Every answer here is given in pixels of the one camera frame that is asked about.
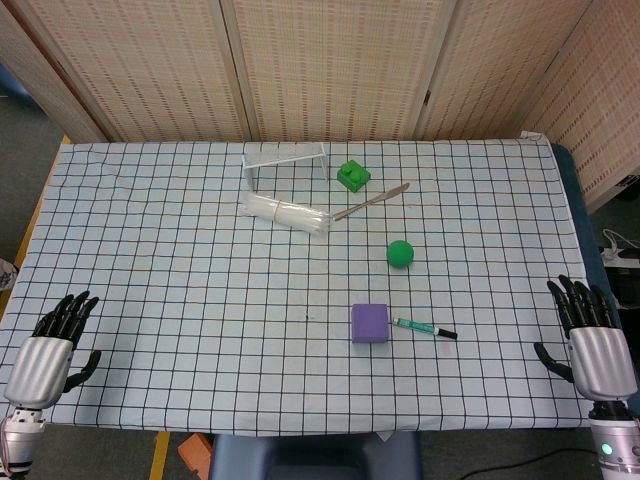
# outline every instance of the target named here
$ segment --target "woven screen panel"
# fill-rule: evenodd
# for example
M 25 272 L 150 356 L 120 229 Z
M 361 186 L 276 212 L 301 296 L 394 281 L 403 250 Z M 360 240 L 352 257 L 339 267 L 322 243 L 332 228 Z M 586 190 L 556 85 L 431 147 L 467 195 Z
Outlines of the woven screen panel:
M 0 4 L 0 63 L 74 142 L 101 142 L 105 136 L 69 91 L 22 27 Z
M 208 0 L 28 0 L 125 141 L 244 140 Z
M 523 127 L 573 154 L 589 210 L 640 169 L 640 5 L 596 0 L 544 77 Z
M 434 74 L 424 139 L 500 138 L 589 0 L 465 0 Z
M 261 139 L 411 136 L 444 1 L 234 0 Z

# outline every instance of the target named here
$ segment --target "gray floor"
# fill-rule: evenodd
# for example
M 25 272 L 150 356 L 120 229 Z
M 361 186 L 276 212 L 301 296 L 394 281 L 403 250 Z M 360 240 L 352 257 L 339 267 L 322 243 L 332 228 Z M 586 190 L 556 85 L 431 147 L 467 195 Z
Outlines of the gray floor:
M 62 134 L 41 112 L 0 97 L 0 257 L 13 259 L 46 180 Z M 614 204 L 598 212 L 597 228 L 620 229 L 639 238 L 635 206 Z M 48 426 L 35 458 L 32 479 L 148 478 L 153 432 Z M 187 434 L 172 434 L 165 466 L 167 479 L 193 479 L 177 455 Z M 426 479 L 455 479 L 479 468 L 516 463 L 559 447 L 592 448 L 586 430 L 432 432 L 423 435 Z M 513 470 L 474 479 L 600 478 L 593 457 L 562 453 Z

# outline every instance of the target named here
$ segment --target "purple foam block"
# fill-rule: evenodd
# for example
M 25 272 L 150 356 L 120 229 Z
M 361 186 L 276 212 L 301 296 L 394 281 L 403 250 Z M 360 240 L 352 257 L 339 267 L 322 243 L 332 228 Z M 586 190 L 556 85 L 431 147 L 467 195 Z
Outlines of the purple foam block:
M 356 303 L 351 307 L 351 341 L 383 343 L 389 340 L 389 313 L 384 303 Z

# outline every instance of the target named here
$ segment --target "black grid line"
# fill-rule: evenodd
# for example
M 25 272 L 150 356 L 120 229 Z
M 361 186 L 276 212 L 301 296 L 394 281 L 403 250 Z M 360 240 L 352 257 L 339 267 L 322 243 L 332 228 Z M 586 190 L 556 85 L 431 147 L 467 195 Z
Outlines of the black grid line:
M 103 359 L 52 421 L 245 435 L 577 426 L 588 404 L 549 376 L 566 358 L 545 282 L 584 278 L 546 139 L 327 145 L 372 172 L 357 194 L 311 162 L 261 168 L 261 193 L 333 212 L 410 182 L 324 237 L 242 215 L 241 155 L 277 144 L 61 148 L 0 331 L 0 384 L 43 312 L 101 298 L 73 360 Z M 414 245 L 406 271 L 385 258 Z M 353 303 L 433 321 L 353 345 Z

